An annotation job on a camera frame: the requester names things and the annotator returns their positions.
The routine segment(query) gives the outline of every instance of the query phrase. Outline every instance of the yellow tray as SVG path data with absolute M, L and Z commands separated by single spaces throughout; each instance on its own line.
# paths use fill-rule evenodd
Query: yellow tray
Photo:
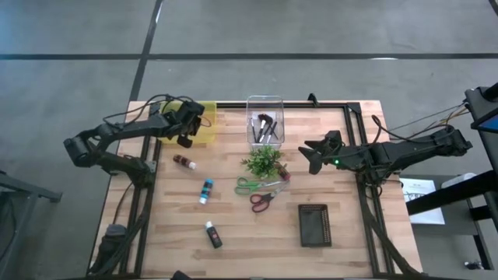
M 204 114 L 202 115 L 202 124 L 207 125 L 211 122 L 211 127 L 201 126 L 197 131 L 196 136 L 189 136 L 194 144 L 213 143 L 216 135 L 216 102 L 215 101 L 196 101 L 204 106 Z M 165 103 L 161 103 L 161 112 L 163 111 Z M 174 101 L 167 105 L 165 110 L 178 110 L 181 102 Z M 173 137 L 171 140 L 168 138 L 159 138 L 164 144 L 176 144 L 178 136 Z

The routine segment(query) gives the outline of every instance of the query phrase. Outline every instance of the artificial plant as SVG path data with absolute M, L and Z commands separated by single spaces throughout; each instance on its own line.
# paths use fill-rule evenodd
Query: artificial plant
M 242 159 L 242 164 L 247 166 L 247 170 L 260 179 L 275 177 L 278 170 L 275 167 L 279 163 L 283 152 L 272 148 L 270 145 L 264 145 L 259 149 L 252 150 L 249 159 Z

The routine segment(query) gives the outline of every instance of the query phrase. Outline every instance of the black mesh basket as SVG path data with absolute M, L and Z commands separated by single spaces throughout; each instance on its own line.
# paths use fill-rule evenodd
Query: black mesh basket
M 302 247 L 331 247 L 327 205 L 298 205 Z

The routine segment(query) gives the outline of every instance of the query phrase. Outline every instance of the concrete floor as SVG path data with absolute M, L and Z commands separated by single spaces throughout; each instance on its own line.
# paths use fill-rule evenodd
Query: concrete floor
M 140 54 L 155 2 L 0 0 L 0 54 Z M 487 0 L 168 0 L 151 53 L 498 53 L 497 26 Z M 109 177 L 96 167 L 74 167 L 62 141 L 123 111 L 138 65 L 0 61 L 0 169 L 64 192 L 58 205 L 38 204 L 18 278 L 84 275 Z M 170 93 L 197 100 L 243 100 L 250 94 L 303 100 L 315 93 L 322 100 L 381 100 L 393 128 L 459 104 L 466 89 L 497 82 L 497 69 L 493 59 L 149 61 L 138 99 Z M 468 155 L 431 159 L 406 173 L 488 170 L 471 121 L 465 115 L 453 122 L 474 145 Z M 496 260 L 496 231 L 488 222 L 483 228 Z M 416 239 L 431 275 L 498 275 L 461 266 L 476 258 L 472 239 Z

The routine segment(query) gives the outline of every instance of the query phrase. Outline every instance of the wooden table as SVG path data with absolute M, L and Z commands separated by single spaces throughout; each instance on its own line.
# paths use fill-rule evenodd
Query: wooden table
M 370 116 L 377 115 L 385 125 L 381 103 L 360 103 L 368 139 L 373 141 L 377 127 Z M 129 109 L 143 104 L 131 102 Z M 288 163 L 287 169 L 292 174 L 291 183 L 268 210 L 259 214 L 251 211 L 249 197 L 233 192 L 237 176 L 250 176 L 240 165 L 240 160 L 249 152 L 245 114 L 245 109 L 218 109 L 218 131 L 212 144 L 198 144 L 190 149 L 163 145 L 142 277 L 170 277 L 176 270 L 203 278 L 371 277 L 353 172 L 324 166 L 318 175 L 310 175 L 308 161 L 297 150 L 305 140 L 320 140 L 329 130 L 340 130 L 343 141 L 348 143 L 342 110 L 285 110 L 286 142 L 281 150 L 285 153 L 283 162 Z M 134 116 L 136 114 L 129 114 L 127 119 Z M 142 141 L 142 138 L 121 141 L 118 154 L 139 156 Z M 379 142 L 385 141 L 389 141 L 388 135 L 382 133 Z M 174 154 L 195 161 L 197 170 L 174 163 Z M 214 180 L 214 188 L 207 205 L 200 205 L 199 194 L 206 178 Z M 128 184 L 125 175 L 113 177 L 110 182 L 93 257 Z M 123 225 L 128 219 L 130 194 L 118 219 Z M 328 205 L 332 247 L 300 246 L 297 205 L 306 203 Z M 398 183 L 384 185 L 381 203 L 390 239 L 411 266 L 421 271 Z M 209 242 L 204 229 L 207 221 L 212 221 L 223 241 L 219 249 L 213 249 Z M 376 248 L 382 259 L 379 242 Z M 135 263 L 135 250 L 132 247 L 131 268 Z

